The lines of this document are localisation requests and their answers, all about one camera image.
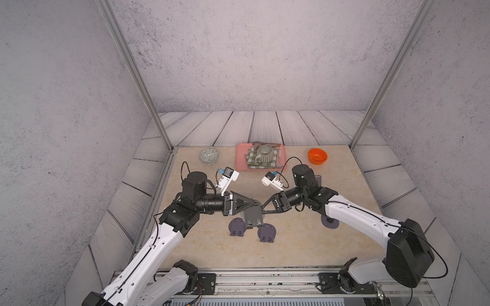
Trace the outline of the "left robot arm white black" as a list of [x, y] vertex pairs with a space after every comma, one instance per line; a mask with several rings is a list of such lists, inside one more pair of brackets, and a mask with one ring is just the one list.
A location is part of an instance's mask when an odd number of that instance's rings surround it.
[[259, 203], [235, 192], [219, 193], [203, 172], [191, 172], [182, 180], [182, 191], [161, 213], [155, 215], [156, 228], [140, 252], [119, 277], [101, 293], [91, 292], [83, 305], [163, 305], [178, 293], [193, 292], [199, 269], [181, 260], [169, 273], [152, 283], [154, 274], [172, 250], [199, 221], [200, 214], [222, 212], [236, 215]]

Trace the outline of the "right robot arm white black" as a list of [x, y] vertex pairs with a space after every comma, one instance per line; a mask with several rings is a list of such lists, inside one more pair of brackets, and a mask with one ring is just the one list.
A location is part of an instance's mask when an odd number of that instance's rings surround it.
[[351, 294], [362, 284], [396, 281], [416, 288], [435, 260], [430, 243], [414, 220], [398, 221], [365, 209], [337, 191], [318, 184], [313, 170], [299, 164], [292, 168], [295, 186], [271, 196], [263, 207], [281, 214], [302, 204], [320, 215], [345, 223], [385, 249], [377, 258], [348, 260], [338, 272], [337, 287]]

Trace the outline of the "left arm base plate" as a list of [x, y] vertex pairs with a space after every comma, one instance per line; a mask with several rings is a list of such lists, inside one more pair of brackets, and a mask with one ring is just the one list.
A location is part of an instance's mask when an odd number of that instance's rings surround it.
[[192, 275], [188, 279], [188, 283], [184, 288], [184, 291], [179, 292], [177, 296], [181, 295], [214, 295], [216, 289], [216, 277], [214, 273], [198, 273]]

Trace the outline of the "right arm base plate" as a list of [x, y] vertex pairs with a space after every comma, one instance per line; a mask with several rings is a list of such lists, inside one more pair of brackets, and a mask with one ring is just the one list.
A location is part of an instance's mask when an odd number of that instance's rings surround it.
[[321, 294], [373, 295], [375, 289], [369, 283], [359, 284], [349, 274], [320, 273], [316, 289]]

